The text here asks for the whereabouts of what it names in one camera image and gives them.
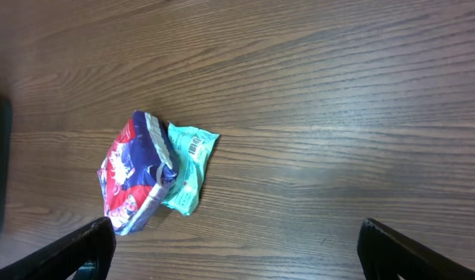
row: teal packet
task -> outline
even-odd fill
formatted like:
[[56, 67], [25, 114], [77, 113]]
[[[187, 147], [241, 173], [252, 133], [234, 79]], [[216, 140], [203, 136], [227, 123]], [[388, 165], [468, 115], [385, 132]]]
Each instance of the teal packet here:
[[169, 124], [168, 139], [180, 159], [178, 178], [162, 202], [182, 215], [190, 215], [199, 203], [206, 164], [220, 135], [194, 127]]

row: brown wooden surface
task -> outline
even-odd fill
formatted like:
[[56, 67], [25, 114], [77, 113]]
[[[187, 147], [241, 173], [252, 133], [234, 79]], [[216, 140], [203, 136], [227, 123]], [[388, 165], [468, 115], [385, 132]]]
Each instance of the brown wooden surface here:
[[110, 279], [361, 279], [371, 216], [475, 270], [475, 0], [0, 0], [0, 267], [102, 214], [134, 109], [221, 134]]

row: candy wrapper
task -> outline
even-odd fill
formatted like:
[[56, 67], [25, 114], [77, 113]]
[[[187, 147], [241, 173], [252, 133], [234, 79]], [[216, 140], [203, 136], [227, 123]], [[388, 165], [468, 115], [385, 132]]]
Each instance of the candy wrapper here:
[[135, 111], [97, 171], [104, 215], [126, 235], [144, 228], [173, 186], [178, 161], [162, 122]]
[[182, 215], [190, 215], [199, 203], [206, 164], [219, 137], [194, 127], [169, 124], [168, 138], [180, 159], [180, 174], [162, 203]]

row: red and blue wrapper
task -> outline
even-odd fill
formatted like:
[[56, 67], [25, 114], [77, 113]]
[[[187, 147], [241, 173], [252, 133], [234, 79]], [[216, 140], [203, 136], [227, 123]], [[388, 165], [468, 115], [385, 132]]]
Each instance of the red and blue wrapper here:
[[97, 170], [104, 215], [116, 234], [144, 228], [175, 183], [178, 166], [162, 122], [135, 111]]

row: white barcode label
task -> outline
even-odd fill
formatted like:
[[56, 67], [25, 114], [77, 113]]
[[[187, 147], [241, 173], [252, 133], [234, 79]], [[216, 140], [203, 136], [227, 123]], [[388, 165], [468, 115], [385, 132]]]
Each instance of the white barcode label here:
[[195, 161], [197, 161], [197, 156], [199, 156], [199, 151], [201, 150], [201, 142], [202, 140], [196, 136], [190, 141], [189, 153]]

